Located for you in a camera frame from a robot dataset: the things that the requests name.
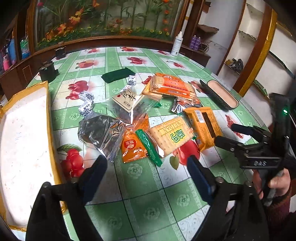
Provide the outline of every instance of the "purple bottle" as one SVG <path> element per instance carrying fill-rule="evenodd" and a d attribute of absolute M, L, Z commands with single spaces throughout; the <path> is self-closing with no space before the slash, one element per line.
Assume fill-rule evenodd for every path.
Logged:
<path fill-rule="evenodd" d="M 194 35 L 191 39 L 189 48 L 193 49 L 196 39 L 197 39 L 197 37 L 196 37 L 196 35 Z"/>
<path fill-rule="evenodd" d="M 198 37 L 198 39 L 196 39 L 193 49 L 198 50 L 198 47 L 200 46 L 201 42 L 202 41 L 201 41 L 200 37 Z"/>

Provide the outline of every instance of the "glass cabinet door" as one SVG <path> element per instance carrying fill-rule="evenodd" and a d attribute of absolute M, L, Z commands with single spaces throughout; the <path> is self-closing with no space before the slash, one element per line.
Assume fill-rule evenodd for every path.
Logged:
<path fill-rule="evenodd" d="M 183 0 L 38 0 L 35 49 L 91 36 L 171 40 Z"/>

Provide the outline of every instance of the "finger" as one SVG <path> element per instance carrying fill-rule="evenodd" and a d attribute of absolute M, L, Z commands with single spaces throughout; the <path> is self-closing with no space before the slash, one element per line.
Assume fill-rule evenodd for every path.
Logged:
<path fill-rule="evenodd" d="M 257 170 L 255 170 L 253 173 L 253 180 L 252 181 L 253 181 L 255 190 L 257 191 L 257 193 L 259 193 L 261 191 L 262 180 L 261 180 L 259 172 Z"/>
<path fill-rule="evenodd" d="M 263 198 L 263 192 L 261 192 L 260 194 L 259 194 L 259 199 L 261 200 Z"/>
<path fill-rule="evenodd" d="M 287 169 L 283 170 L 281 177 L 274 177 L 268 184 L 270 188 L 283 189 L 289 188 L 290 186 L 290 175 Z"/>

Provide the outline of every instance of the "barcode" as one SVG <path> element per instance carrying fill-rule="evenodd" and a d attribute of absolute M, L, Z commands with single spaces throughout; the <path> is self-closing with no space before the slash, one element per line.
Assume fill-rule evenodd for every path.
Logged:
<path fill-rule="evenodd" d="M 199 122 L 200 122 L 200 123 L 204 123 L 205 120 L 204 120 L 203 117 L 202 117 L 202 113 L 201 113 L 199 110 L 196 110 L 195 113 L 196 113 L 196 115 L 197 115 L 197 118 L 198 118 Z"/>

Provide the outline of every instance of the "white bottle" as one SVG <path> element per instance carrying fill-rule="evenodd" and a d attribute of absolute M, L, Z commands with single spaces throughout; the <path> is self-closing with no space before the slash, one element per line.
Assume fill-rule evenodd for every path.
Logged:
<path fill-rule="evenodd" d="M 180 51 L 181 44 L 182 44 L 182 41 L 183 41 L 183 36 L 182 35 L 183 35 L 182 31 L 180 31 L 178 36 L 176 36 L 176 38 L 175 38 L 174 45 L 173 45 L 173 48 L 172 48 L 172 52 L 170 53 L 173 56 L 178 56 L 178 53 Z"/>

